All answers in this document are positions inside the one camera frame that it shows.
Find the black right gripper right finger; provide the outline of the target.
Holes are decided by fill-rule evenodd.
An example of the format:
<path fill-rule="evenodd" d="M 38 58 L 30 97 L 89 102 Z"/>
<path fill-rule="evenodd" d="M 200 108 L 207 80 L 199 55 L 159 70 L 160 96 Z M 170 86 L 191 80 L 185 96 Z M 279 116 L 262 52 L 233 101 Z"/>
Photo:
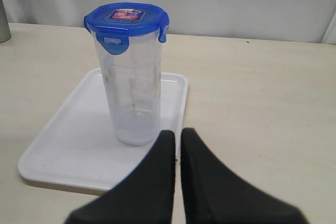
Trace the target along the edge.
<path fill-rule="evenodd" d="M 232 172 L 193 128 L 182 130 L 180 166 L 186 223 L 308 223 L 299 208 Z"/>

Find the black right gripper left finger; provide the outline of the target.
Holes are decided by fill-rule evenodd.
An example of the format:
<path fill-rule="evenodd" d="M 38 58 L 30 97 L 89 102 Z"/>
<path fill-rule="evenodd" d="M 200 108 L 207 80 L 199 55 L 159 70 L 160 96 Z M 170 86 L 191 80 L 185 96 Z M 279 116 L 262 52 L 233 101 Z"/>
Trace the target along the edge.
<path fill-rule="evenodd" d="M 140 164 L 120 183 L 72 211 L 66 223 L 171 223 L 175 135 L 161 131 Z"/>

